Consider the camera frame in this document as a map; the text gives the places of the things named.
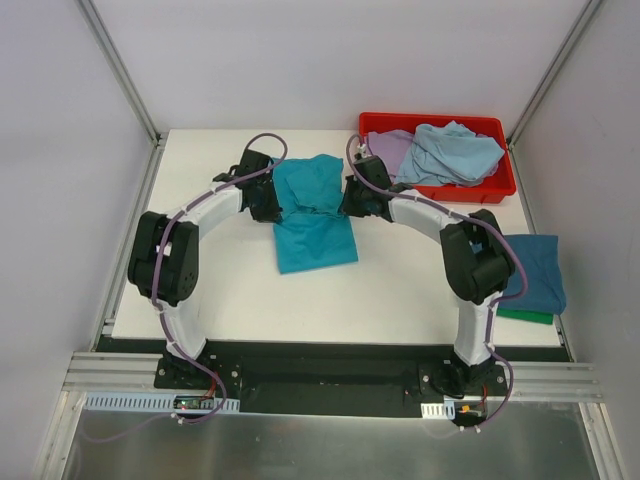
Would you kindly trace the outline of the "teal t shirt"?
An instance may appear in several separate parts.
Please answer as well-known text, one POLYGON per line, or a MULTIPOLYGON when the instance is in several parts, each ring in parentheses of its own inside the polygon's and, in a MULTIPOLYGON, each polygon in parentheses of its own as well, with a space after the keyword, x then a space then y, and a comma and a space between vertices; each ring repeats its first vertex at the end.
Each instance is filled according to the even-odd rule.
POLYGON ((282 220, 273 225, 280 273, 292 274, 358 261, 350 218, 340 211, 343 160, 327 154, 289 159, 275 168, 282 220))

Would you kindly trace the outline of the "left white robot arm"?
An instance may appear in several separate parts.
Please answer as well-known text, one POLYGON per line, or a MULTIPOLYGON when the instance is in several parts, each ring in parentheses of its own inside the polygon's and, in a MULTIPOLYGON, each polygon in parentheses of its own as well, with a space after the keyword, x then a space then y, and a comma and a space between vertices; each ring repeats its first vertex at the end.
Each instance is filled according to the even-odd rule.
POLYGON ((147 211, 137 224, 127 279, 148 299, 166 339, 167 353, 178 360, 176 375, 188 388, 204 387, 213 374, 201 358, 207 339, 192 299, 200 273, 200 242, 244 211, 253 221, 282 221, 273 171, 274 159, 245 148, 240 162, 212 180, 208 189, 171 213, 147 211))

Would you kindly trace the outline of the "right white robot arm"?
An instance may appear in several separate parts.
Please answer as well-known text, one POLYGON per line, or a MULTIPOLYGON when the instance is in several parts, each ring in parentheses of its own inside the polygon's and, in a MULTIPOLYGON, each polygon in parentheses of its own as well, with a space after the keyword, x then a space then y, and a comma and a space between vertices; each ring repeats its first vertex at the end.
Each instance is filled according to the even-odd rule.
POLYGON ((383 161, 373 155, 347 158, 341 210, 376 216, 409 227, 439 244, 447 283, 456 297, 458 330, 453 345, 458 364, 450 369, 452 387, 473 394, 486 381, 481 366, 493 353, 493 320, 509 278, 522 267, 492 212, 455 212, 405 185, 393 185, 383 161))

